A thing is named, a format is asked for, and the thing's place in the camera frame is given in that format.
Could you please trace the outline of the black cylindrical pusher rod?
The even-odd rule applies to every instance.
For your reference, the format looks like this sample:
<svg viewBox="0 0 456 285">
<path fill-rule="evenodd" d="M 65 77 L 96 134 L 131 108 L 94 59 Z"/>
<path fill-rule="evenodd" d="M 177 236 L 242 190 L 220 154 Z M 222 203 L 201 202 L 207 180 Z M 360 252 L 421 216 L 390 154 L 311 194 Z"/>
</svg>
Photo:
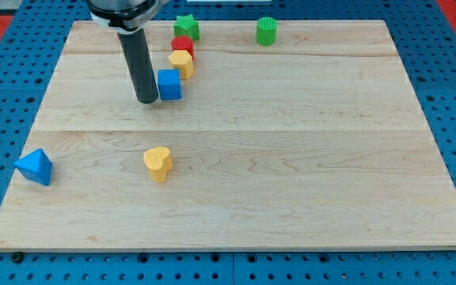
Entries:
<svg viewBox="0 0 456 285">
<path fill-rule="evenodd" d="M 137 100 L 151 104 L 158 99 L 158 86 L 143 29 L 119 34 L 121 47 Z"/>
</svg>

